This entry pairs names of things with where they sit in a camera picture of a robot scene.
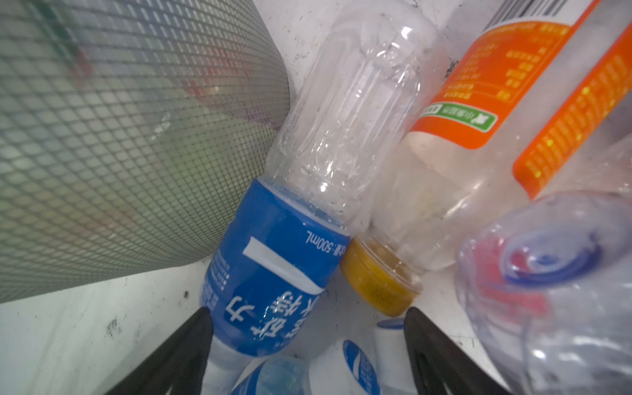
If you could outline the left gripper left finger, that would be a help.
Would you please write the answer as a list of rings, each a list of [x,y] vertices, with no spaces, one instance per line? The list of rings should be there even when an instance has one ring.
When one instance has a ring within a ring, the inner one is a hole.
[[[199,394],[212,347],[210,311],[198,309],[109,394]]]

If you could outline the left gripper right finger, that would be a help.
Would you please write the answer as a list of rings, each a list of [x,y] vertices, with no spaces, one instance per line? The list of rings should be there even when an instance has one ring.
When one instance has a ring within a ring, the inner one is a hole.
[[[406,312],[404,337],[419,394],[508,393],[416,307]]]

